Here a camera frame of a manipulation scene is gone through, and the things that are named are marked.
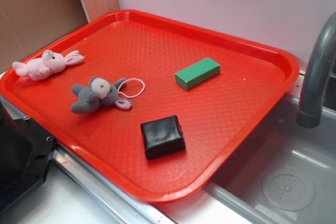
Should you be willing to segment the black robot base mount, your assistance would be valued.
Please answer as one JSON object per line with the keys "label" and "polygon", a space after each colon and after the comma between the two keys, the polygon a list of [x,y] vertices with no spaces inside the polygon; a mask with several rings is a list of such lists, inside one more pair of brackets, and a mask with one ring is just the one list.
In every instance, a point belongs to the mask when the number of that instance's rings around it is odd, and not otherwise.
{"label": "black robot base mount", "polygon": [[1,213],[44,184],[57,141],[33,119],[1,104]]}

